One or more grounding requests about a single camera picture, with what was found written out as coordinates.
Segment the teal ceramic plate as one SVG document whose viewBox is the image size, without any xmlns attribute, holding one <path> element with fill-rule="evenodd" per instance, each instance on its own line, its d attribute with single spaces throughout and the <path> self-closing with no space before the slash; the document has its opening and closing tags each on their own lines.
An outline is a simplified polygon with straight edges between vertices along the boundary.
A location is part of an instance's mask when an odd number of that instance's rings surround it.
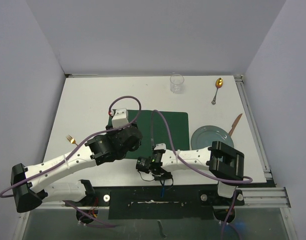
<svg viewBox="0 0 306 240">
<path fill-rule="evenodd" d="M 234 142 L 229 134 L 222 128 L 214 125 L 205 125 L 194 131 L 191 137 L 191 149 L 199 150 L 210 147 L 212 142 L 220 141 L 230 147 Z"/>
</svg>

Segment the dark green placemat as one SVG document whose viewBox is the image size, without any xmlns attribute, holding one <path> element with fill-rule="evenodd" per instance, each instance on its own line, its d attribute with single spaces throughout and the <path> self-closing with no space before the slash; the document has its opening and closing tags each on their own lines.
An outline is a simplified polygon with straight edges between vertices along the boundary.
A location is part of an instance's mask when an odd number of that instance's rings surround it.
<svg viewBox="0 0 306 240">
<path fill-rule="evenodd" d="M 163 111 L 161 114 L 166 119 L 173 145 L 176 150 L 187 151 L 190 149 L 189 120 L 186 112 Z M 127 159 L 138 159 L 138 157 L 149 157 L 152 154 L 151 133 L 155 144 L 165 143 L 168 150 L 171 149 L 166 126 L 162 118 L 151 110 L 142 110 L 138 117 L 137 126 L 143 138 L 141 145 L 136 151 L 129 151 Z"/>
</svg>

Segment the gold fork with green handle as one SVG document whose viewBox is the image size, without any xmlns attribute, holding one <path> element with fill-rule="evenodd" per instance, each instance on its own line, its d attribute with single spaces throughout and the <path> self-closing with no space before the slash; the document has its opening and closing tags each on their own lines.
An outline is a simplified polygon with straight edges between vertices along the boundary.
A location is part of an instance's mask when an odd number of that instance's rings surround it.
<svg viewBox="0 0 306 240">
<path fill-rule="evenodd" d="M 78 143 L 76 142 L 75 138 L 73 138 L 71 135 L 67 135 L 66 139 L 72 144 L 72 145 L 78 145 Z"/>
</svg>

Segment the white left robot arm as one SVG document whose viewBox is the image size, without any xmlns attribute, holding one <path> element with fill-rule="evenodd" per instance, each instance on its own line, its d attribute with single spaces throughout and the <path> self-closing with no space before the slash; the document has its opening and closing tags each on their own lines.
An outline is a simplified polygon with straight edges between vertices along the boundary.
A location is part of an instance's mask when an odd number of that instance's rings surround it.
<svg viewBox="0 0 306 240">
<path fill-rule="evenodd" d="M 84 143 L 77 151 L 71 151 L 37 165 L 12 167 L 11 185 L 18 213 L 31 211 L 42 203 L 72 201 L 90 205 L 95 199 L 95 190 L 89 180 L 59 182 L 77 171 L 92 168 L 115 160 L 122 160 L 128 152 L 137 150 L 142 133 L 136 124 L 124 129 L 110 129 Z"/>
</svg>

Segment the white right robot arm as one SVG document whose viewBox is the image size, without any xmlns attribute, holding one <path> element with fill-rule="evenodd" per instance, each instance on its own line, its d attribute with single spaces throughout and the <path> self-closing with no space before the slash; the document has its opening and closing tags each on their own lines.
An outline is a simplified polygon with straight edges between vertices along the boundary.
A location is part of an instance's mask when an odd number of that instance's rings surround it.
<svg viewBox="0 0 306 240">
<path fill-rule="evenodd" d="M 221 142 L 214 141 L 209 147 L 197 150 L 171 151 L 164 143 L 153 148 L 152 156 L 139 157 L 136 161 L 136 170 L 152 174 L 154 180 L 163 181 L 172 178 L 172 172 L 192 170 L 211 172 L 211 176 L 223 179 L 218 182 L 215 198 L 220 204 L 227 204 L 233 199 L 237 188 L 235 181 L 244 178 L 245 155 L 235 148 Z"/>
</svg>

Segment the blue metal fork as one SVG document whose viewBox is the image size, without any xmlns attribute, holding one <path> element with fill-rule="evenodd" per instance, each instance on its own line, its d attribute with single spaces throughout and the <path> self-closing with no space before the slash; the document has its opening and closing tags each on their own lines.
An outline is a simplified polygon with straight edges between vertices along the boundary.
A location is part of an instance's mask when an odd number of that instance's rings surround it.
<svg viewBox="0 0 306 240">
<path fill-rule="evenodd" d="M 164 197 L 164 194 L 165 194 L 165 184 L 162 184 L 161 198 Z"/>
</svg>

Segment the rose gold knife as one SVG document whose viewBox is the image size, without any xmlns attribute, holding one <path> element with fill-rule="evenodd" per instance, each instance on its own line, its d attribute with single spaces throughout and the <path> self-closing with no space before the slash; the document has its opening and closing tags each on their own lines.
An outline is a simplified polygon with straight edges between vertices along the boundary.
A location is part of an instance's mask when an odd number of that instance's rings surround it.
<svg viewBox="0 0 306 240">
<path fill-rule="evenodd" d="M 229 133 L 228 133 L 229 136 L 232 136 L 232 134 L 233 134 L 233 132 L 234 132 L 236 126 L 238 125 L 238 123 L 239 123 L 239 121 L 240 121 L 242 115 L 243 115 L 242 113 L 239 114 L 239 115 L 236 117 L 236 119 L 234 120 L 234 122 L 233 122 L 233 124 L 232 124 L 232 126 L 231 126 L 231 129 L 230 129 L 230 131 L 229 131 Z"/>
</svg>

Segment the iridescent gold spoon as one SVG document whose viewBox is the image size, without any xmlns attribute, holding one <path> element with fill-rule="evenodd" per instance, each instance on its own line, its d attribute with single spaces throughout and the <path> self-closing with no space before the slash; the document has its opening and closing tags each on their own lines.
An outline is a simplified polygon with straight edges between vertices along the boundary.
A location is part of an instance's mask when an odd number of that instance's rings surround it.
<svg viewBox="0 0 306 240">
<path fill-rule="evenodd" d="M 217 93 L 218 93 L 218 90 L 223 86 L 223 79 L 220 77 L 216 80 L 215 82 L 215 87 L 216 87 L 216 92 L 215 92 L 215 95 L 211 101 L 211 104 L 212 105 L 215 105 L 216 104 L 216 98 L 217 98 Z"/>
</svg>

